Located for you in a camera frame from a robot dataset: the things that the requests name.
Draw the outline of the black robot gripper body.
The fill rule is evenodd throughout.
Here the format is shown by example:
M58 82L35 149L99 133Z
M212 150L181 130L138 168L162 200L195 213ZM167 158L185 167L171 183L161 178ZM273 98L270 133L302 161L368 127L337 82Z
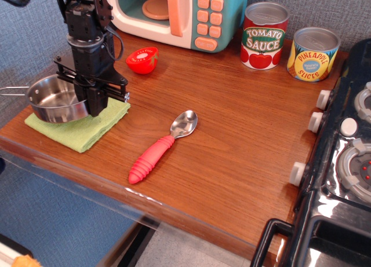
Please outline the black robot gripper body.
M127 102L129 93L126 91L128 81L118 73L114 64L122 57L122 52L115 57L114 37L117 34L98 35L94 40L80 41L72 36L67 37L71 54L57 56L59 78L77 85L85 90L89 87L103 87L109 97Z

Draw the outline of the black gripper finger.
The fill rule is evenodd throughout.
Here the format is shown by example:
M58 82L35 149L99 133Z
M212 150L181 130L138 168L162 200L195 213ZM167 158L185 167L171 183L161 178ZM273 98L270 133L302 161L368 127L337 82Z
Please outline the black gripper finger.
M74 84L74 91L79 101L84 101L87 99L86 90L83 86Z
M89 87L86 89L88 111L92 117L97 117L107 107L108 94L106 87Z

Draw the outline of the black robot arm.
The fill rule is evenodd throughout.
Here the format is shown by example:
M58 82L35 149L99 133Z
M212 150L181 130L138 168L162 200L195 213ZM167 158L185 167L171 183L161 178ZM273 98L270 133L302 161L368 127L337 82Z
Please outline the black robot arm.
M114 63L117 32L107 0L1 0L1 86L57 76L91 116L110 98L125 102L127 80Z

